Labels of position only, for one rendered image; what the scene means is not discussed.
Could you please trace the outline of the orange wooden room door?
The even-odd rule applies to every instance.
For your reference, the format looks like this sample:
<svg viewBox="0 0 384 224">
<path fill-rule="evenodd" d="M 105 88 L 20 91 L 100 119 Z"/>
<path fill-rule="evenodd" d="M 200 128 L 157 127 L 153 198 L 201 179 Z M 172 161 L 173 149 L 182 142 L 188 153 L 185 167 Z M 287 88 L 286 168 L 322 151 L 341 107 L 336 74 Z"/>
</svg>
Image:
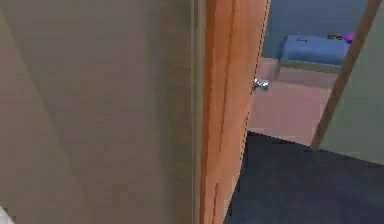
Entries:
<svg viewBox="0 0 384 224">
<path fill-rule="evenodd" d="M 200 206 L 197 224 L 223 224 L 246 142 L 271 0 L 207 0 Z"/>
</svg>

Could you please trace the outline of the silver door knob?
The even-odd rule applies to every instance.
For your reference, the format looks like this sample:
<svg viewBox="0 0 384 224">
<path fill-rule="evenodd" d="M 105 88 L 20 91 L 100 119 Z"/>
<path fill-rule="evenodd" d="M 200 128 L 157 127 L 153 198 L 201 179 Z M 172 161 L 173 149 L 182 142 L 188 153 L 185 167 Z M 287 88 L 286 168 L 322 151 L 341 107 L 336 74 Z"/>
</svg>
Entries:
<svg viewBox="0 0 384 224">
<path fill-rule="evenodd" d="M 253 87 L 252 90 L 255 91 L 256 89 L 261 89 L 263 91 L 267 91 L 269 88 L 269 81 L 268 80 L 259 80 L 258 78 L 255 78 L 253 81 Z"/>
</svg>

